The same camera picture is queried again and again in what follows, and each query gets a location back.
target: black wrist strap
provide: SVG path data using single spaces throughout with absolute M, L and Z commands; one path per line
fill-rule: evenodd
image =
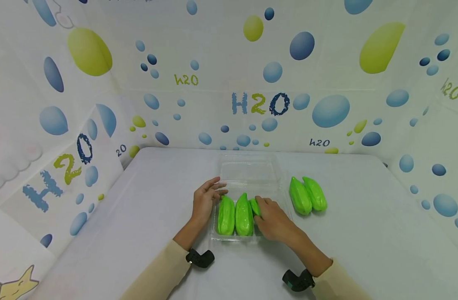
M 287 270 L 282 277 L 282 281 L 284 281 L 284 283 L 295 292 L 301 292 L 306 290 L 308 287 L 314 288 L 316 286 L 314 278 L 312 278 L 311 273 L 307 269 L 302 271 L 299 277 L 291 270 Z
M 192 263 L 199 268 L 207 268 L 214 261 L 214 254 L 211 250 L 207 250 L 203 255 L 200 255 L 196 250 L 190 249 L 186 255 L 186 261 Z

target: clear plastic container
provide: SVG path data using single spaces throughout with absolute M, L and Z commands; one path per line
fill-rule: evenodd
M 234 201 L 234 205 L 243 193 L 247 193 L 248 200 L 256 195 L 271 198 L 292 220 L 289 211 L 289 193 L 282 189 L 281 171 L 275 155 L 220 155 L 219 167 L 221 182 L 227 184 L 226 189 L 229 190 L 227 196 Z M 211 218 L 211 240 L 257 242 L 262 237 L 256 225 L 251 236 L 239 236 L 235 229 L 230 236 L 220 235 L 217 233 L 218 216 L 219 205 L 216 205 Z

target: yellow star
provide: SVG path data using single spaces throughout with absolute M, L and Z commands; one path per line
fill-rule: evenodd
M 27 268 L 19 280 L 3 283 L 0 286 L 0 300 L 17 300 L 37 287 L 39 281 L 31 279 L 33 269 L 34 265 Z

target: white table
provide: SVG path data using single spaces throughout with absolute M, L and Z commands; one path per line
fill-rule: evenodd
M 218 175 L 220 153 L 141 149 L 33 299 L 118 299 L 190 217 L 192 193 Z M 324 215 L 294 213 L 295 223 L 374 299 L 458 299 L 458 250 L 378 158 L 276 156 L 286 176 L 316 179 L 328 200 Z M 216 261 L 207 270 L 192 268 L 170 299 L 313 297 L 283 284 L 287 269 L 304 268 L 281 244 L 221 243 L 204 235 L 197 249 L 211 249 Z

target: printed backdrop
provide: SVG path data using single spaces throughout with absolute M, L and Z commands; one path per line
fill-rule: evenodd
M 0 1 L 0 299 L 146 146 L 376 155 L 458 247 L 458 0 Z

